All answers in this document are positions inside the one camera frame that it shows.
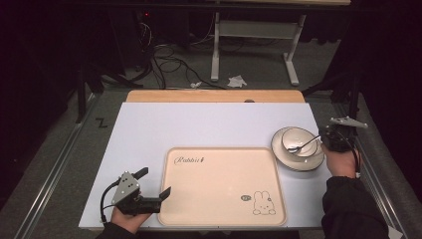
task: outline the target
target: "beige tray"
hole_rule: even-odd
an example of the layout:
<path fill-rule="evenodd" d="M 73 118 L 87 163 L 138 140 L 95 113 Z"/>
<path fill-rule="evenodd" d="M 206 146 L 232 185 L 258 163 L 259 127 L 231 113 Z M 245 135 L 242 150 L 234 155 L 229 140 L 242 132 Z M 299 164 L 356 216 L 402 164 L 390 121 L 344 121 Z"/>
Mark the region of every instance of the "beige tray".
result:
<path fill-rule="evenodd" d="M 176 147 L 167 153 L 158 219 L 166 226 L 275 226 L 286 221 L 267 148 Z"/>

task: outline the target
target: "rabbit logo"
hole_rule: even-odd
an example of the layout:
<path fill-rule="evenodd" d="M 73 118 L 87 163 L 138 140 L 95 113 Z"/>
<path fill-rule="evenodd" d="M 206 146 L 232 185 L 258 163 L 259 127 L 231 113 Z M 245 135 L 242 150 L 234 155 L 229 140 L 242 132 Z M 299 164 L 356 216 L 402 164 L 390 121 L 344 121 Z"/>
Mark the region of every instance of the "rabbit logo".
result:
<path fill-rule="evenodd" d="M 254 194 L 254 214 L 255 215 L 274 215 L 274 203 L 271 200 L 270 193 L 268 191 L 256 191 Z"/>

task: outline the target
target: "human hand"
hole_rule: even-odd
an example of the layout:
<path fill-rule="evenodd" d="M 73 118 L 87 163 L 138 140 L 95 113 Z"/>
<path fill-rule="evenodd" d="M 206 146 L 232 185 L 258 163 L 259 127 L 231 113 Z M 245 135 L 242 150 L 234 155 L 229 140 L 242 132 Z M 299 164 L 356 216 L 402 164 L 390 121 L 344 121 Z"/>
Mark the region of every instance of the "human hand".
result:
<path fill-rule="evenodd" d="M 326 166 L 332 176 L 356 177 L 356 165 L 352 151 L 336 152 L 330 151 L 325 145 L 321 145 L 323 153 L 326 156 Z"/>
<path fill-rule="evenodd" d="M 137 214 L 135 216 L 125 215 L 117 207 L 112 210 L 111 222 L 135 234 L 140 225 L 149 218 L 151 214 Z"/>

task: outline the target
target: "metal spoon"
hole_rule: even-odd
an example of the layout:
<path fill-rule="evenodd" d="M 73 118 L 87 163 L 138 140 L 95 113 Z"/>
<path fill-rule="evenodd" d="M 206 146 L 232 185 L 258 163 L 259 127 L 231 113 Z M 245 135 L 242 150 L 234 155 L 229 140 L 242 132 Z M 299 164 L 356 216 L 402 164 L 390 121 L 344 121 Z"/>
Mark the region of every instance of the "metal spoon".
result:
<path fill-rule="evenodd" d="M 306 142 L 304 145 L 302 146 L 296 146 L 296 147 L 289 147 L 288 148 L 288 152 L 289 153 L 296 153 L 298 151 L 300 151 L 304 146 L 308 145 L 310 142 L 313 142 L 315 139 L 317 139 L 319 137 L 319 135 L 313 137 L 313 139 L 309 140 L 308 142 Z"/>

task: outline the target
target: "white table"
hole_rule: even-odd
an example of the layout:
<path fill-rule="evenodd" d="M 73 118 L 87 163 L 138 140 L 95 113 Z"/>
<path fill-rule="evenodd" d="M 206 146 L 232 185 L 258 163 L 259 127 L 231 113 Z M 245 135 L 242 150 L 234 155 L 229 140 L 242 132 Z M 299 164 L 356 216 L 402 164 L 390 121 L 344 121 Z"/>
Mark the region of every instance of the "white table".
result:
<path fill-rule="evenodd" d="M 271 148 L 274 133 L 292 125 L 317 134 L 313 113 L 306 103 L 123 103 L 79 226 L 103 229 L 100 223 L 101 196 L 126 170 L 136 172 L 149 167 L 149 173 L 139 181 L 140 190 L 144 196 L 157 196 L 161 192 L 165 155 L 172 147 Z M 321 198 L 325 193 L 325 182 L 330 177 L 325 163 L 308 172 L 292 171 L 281 163 L 278 168 L 288 219 L 282 226 L 271 229 L 320 228 L 323 216 Z M 111 190 L 105 198 L 105 205 L 111 202 L 113 195 L 114 190 Z M 111 209 L 105 210 L 108 220 L 110 213 Z M 164 227 L 155 214 L 142 228 L 219 230 L 217 227 Z"/>

